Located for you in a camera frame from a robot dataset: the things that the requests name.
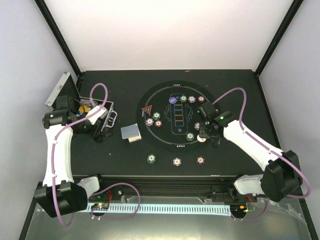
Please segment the red brown poker chip stack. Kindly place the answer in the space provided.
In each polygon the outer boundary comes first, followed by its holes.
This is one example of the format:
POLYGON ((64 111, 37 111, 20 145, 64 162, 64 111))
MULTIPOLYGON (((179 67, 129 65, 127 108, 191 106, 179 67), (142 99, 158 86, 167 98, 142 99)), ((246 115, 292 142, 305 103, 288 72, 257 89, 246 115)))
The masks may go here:
POLYGON ((202 165, 205 163, 205 158, 202 157, 202 156, 198 156, 197 159, 196 159, 196 162, 199 164, 199 165, 202 165))

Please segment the red triangle marker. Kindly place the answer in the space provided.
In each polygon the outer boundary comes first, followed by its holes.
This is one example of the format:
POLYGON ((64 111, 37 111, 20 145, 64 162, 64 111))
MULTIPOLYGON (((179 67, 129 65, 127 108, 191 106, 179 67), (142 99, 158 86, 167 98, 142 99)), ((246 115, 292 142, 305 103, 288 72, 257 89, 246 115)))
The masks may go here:
POLYGON ((152 113, 152 105, 144 106, 141 108, 142 112, 148 114, 149 116, 152 113))

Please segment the blue white poker chip stack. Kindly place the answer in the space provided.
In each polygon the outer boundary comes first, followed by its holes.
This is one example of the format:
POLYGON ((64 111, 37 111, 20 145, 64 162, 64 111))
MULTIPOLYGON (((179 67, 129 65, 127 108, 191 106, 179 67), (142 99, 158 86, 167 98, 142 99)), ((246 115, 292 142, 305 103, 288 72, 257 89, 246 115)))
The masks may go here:
POLYGON ((181 160, 180 158, 174 158, 174 159, 172 160, 172 164, 173 164, 174 166, 176 166, 176 167, 180 166, 181 163, 182 163, 182 160, 181 160))

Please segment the white round dealer button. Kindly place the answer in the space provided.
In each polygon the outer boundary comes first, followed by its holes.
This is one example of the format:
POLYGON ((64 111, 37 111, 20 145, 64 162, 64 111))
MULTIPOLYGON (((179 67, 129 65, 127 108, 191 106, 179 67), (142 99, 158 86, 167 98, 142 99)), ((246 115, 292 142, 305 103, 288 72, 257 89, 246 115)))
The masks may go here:
POLYGON ((200 137, 200 135, 198 134, 197 135, 197 140, 200 142, 200 143, 203 143, 205 142, 207 139, 205 137, 200 137))

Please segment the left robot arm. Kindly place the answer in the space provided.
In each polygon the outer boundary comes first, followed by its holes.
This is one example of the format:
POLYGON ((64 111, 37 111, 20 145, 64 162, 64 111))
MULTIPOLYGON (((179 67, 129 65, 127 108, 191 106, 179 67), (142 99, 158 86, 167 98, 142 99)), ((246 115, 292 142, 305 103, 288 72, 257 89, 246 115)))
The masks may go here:
POLYGON ((86 134, 97 143, 110 136, 114 125, 114 103, 79 96, 50 96, 46 106, 50 112, 42 119, 47 138, 47 164, 42 186, 34 192, 34 199, 52 218, 84 210, 88 198, 103 199, 108 192, 99 173, 75 183, 71 169, 73 135, 86 134))

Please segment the blue playing card deck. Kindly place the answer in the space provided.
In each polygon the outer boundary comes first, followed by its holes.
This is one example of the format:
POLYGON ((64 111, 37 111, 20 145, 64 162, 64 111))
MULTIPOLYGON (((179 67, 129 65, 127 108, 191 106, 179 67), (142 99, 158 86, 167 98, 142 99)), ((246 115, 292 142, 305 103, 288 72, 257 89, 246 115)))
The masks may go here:
POLYGON ((120 128, 121 138, 123 140, 135 138, 140 135, 139 127, 137 124, 132 124, 120 128))

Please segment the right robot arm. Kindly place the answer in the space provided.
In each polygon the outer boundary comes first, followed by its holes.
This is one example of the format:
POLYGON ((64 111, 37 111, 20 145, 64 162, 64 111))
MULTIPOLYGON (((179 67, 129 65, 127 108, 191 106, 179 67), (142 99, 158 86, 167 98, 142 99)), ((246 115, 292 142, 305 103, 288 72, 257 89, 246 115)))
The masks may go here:
POLYGON ((201 121, 199 136, 219 142, 224 138, 238 146, 261 168, 262 174, 242 175, 228 187, 228 198, 240 201, 247 194, 264 195, 274 202, 280 202, 303 184, 300 169, 294 164, 299 158, 296 153, 269 144, 239 120, 232 113, 219 111, 210 103, 203 103, 198 109, 201 121))

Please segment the green poker chip stack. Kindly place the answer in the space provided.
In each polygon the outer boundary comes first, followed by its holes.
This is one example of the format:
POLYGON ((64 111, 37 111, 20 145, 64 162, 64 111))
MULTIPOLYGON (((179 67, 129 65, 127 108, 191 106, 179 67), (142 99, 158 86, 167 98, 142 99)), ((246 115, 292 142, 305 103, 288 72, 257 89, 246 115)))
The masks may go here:
POLYGON ((155 156, 154 154, 149 154, 149 155, 147 156, 147 162, 148 162, 149 164, 154 164, 155 161, 156 161, 156 156, 155 156))

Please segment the purple round button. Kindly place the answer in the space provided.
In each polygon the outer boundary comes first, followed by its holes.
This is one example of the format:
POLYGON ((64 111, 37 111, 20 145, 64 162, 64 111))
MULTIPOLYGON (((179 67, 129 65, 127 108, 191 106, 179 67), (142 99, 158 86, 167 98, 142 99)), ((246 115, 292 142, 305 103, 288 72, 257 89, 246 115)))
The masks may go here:
POLYGON ((178 99, 177 99, 176 97, 173 97, 173 96, 170 97, 169 100, 168 100, 168 102, 169 102, 171 105, 176 104, 177 101, 178 101, 178 99))

